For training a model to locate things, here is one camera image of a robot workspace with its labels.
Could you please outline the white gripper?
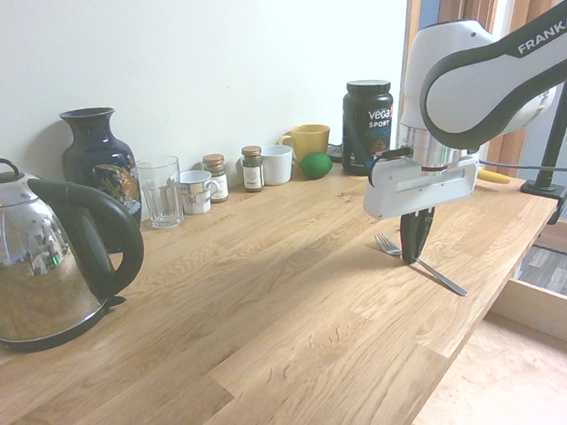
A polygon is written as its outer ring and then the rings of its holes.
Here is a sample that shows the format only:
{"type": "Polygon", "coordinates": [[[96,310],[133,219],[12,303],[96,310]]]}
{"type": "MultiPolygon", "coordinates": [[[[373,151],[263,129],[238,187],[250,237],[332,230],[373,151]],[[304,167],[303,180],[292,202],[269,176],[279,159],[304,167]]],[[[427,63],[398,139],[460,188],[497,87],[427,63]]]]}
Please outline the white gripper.
{"type": "Polygon", "coordinates": [[[424,249],[440,204],[469,197],[477,179],[477,161],[460,157],[438,173],[424,172],[409,157],[377,157],[371,165],[363,209],[376,219],[401,217],[402,259],[411,264],[424,249]]]}

